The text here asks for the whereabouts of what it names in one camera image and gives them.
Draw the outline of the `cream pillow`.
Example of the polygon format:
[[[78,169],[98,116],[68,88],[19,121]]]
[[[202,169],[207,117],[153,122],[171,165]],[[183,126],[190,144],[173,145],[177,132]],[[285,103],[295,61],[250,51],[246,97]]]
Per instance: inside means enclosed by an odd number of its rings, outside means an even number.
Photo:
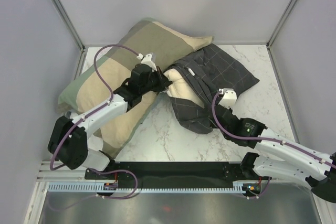
[[[164,75],[172,82],[167,90],[167,94],[170,98],[192,101],[201,108],[204,108],[204,103],[176,69],[169,69],[164,73]]]

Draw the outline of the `dark grey plaid pillowcase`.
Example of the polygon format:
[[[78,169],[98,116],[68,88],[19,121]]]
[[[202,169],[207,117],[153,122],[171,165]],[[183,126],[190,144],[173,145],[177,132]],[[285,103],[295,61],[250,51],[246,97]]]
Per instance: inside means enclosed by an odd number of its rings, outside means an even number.
[[[219,89],[234,89],[241,95],[259,82],[242,63],[215,44],[179,59],[166,71],[169,69],[176,69],[204,103],[201,108],[192,101],[170,98],[179,124],[197,134],[213,130],[209,119],[211,104]]]

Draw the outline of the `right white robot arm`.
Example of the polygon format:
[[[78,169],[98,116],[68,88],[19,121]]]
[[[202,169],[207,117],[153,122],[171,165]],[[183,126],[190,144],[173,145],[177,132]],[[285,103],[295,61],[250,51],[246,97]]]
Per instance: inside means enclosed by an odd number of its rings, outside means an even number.
[[[246,179],[256,176],[286,180],[307,187],[317,197],[335,202],[335,155],[321,153],[280,136],[263,123],[233,115],[212,105],[212,117],[225,139],[248,152],[240,164]]]

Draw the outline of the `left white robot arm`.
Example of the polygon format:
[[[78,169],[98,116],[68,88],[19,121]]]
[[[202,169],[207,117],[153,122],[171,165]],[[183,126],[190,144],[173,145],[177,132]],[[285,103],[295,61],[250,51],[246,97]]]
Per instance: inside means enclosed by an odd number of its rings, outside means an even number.
[[[54,162],[59,160],[60,167],[74,170],[82,166],[95,169],[103,179],[111,178],[115,172],[111,157],[89,148],[88,138],[112,119],[133,109],[144,94],[164,92],[171,84],[172,81],[159,67],[152,69],[141,63],[134,67],[130,77],[113,92],[112,97],[73,119],[58,118],[48,144],[48,151],[52,154],[50,169],[57,170]]]

